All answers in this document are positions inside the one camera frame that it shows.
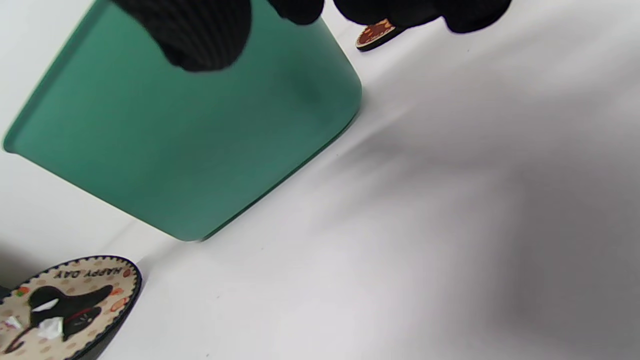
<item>small decorative coaster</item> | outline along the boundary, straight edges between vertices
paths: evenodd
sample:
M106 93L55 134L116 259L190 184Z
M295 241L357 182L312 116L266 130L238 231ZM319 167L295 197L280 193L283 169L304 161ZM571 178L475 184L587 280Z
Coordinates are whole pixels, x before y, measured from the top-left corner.
M375 25L367 26L356 41L360 51L369 51L398 36L405 29L398 28L385 19Z
M136 265L117 256L76 259L41 272L0 300L0 358L82 358L118 330L141 284Z

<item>green plastic container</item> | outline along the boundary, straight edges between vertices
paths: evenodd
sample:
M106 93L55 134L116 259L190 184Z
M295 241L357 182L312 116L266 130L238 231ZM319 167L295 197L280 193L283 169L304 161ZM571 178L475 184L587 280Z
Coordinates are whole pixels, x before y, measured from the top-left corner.
M180 239L201 240L347 128L360 81L326 26L253 2L231 68L172 67L97 1L9 130L4 148Z

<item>white surface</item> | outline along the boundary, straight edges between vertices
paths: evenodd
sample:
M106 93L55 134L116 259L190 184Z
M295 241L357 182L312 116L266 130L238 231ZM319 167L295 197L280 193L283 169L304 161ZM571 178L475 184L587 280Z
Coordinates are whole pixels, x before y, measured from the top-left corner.
M92 0L0 0L0 138ZM0 151L0 284L95 254L132 219Z
M102 359L638 359L639 22L516 0L366 54L334 30L357 122L206 242L106 245L147 282Z

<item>black glove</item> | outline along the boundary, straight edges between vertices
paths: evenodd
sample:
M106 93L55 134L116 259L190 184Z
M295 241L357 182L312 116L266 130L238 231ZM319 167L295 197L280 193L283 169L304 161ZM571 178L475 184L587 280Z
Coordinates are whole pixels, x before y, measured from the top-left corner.
M315 22L324 0L268 0L298 25ZM347 19L372 25L388 19L410 28L442 16L454 33L469 33L497 21L511 0L334 0ZM167 60L184 70L221 70L233 64L251 31L251 0L113 0L158 43Z

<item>decorative plate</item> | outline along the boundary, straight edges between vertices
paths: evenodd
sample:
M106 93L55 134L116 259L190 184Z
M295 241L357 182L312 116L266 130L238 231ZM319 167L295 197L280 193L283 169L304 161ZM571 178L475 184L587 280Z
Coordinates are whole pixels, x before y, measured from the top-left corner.
M0 358L79 359L118 330L141 284L136 265L117 256L76 259L41 272L0 300ZM53 339L40 335L50 319L61 323Z

